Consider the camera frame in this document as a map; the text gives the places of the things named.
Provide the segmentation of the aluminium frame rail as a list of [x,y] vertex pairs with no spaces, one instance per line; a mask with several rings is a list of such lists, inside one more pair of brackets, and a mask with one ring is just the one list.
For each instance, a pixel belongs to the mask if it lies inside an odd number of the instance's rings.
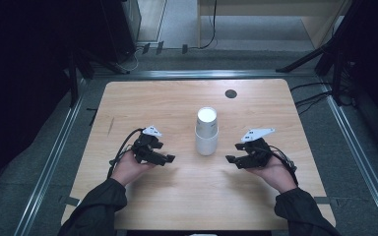
[[169,81],[169,80],[237,80],[237,79],[283,79],[296,77],[314,77],[312,69],[297,69],[292,72],[270,70],[171,70],[137,71],[129,74],[114,74],[99,71],[94,79],[111,81]]
[[67,143],[73,125],[78,116],[83,102],[83,93],[88,88],[89,82],[80,79],[78,100],[69,108],[66,118],[63,121],[61,130],[52,146],[51,152],[46,159],[43,169],[29,197],[28,203],[23,211],[23,215],[17,225],[14,236],[28,236],[39,208],[43,202],[49,184],[59,162],[62,151]]
[[332,98],[328,99],[328,104],[330,105],[337,123],[342,130],[359,172],[372,196],[375,205],[378,208],[378,176],[373,169],[373,166],[369,162],[369,159],[362,148],[361,142],[358,140],[353,128],[351,127],[344,109],[338,106]]

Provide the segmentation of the person's right hand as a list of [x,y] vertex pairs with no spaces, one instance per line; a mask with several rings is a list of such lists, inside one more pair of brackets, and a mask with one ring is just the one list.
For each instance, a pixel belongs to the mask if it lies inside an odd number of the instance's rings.
[[249,173],[261,177],[280,194],[293,190],[297,187],[292,176],[276,157],[271,157],[265,167],[247,168]]

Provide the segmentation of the person's left hand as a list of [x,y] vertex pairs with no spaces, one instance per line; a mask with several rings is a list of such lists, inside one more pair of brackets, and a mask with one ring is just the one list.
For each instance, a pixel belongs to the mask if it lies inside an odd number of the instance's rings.
[[134,152],[129,150],[126,151],[117,162],[111,174],[111,178],[123,187],[126,187],[154,167],[155,165],[149,162],[139,163],[134,156]]

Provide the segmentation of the light wooden furniture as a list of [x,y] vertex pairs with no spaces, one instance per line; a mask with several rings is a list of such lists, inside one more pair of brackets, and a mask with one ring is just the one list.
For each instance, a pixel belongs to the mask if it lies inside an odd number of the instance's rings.
[[331,38],[338,18],[352,0],[197,0],[198,40],[202,16],[300,17],[315,48]]

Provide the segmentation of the black tape strip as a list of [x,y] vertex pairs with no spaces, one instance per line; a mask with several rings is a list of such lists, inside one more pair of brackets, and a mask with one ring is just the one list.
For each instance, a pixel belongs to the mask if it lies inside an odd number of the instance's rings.
[[89,123],[89,126],[92,126],[95,121],[95,117],[97,115],[97,108],[87,108],[86,110],[92,113],[92,119]]

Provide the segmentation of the black metal stand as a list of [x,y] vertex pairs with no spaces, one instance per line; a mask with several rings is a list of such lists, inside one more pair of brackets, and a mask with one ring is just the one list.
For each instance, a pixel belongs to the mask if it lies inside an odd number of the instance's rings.
[[71,50],[68,53],[68,76],[70,81],[71,107],[73,107],[79,101],[79,84],[77,72],[80,72],[87,79],[92,79],[95,74],[95,71],[91,65],[92,61],[117,75],[127,75],[130,73],[129,70],[120,69],[113,63],[110,63],[102,59],[101,57],[90,53],[90,51],[88,50]]
[[312,59],[320,56],[314,68],[318,76],[325,76],[334,68],[330,96],[337,105],[341,101],[341,80],[348,62],[361,61],[372,49],[375,35],[378,34],[378,0],[352,0],[345,17],[334,35],[317,49],[276,69],[277,73],[289,73]]

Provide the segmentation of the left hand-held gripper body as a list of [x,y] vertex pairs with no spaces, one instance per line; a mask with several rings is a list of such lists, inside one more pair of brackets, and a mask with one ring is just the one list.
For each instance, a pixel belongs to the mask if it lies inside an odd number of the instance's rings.
[[155,126],[147,127],[141,132],[131,147],[138,162],[143,160],[151,162],[152,156],[159,154],[151,147],[152,142],[158,141],[158,137],[161,137],[161,132]]

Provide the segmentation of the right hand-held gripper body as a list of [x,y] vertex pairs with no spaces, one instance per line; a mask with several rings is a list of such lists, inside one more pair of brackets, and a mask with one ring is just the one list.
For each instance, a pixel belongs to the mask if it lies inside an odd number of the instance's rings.
[[265,167],[273,153],[263,137],[275,131],[274,128],[250,129],[242,138],[241,143],[246,144],[247,154],[241,156],[240,163],[243,168]]

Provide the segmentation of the black cabinet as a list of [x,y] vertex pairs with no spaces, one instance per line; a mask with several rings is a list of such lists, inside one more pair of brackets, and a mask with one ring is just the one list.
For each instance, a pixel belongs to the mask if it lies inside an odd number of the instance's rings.
[[100,0],[114,50],[114,61],[123,62],[136,52],[142,16],[138,0]]

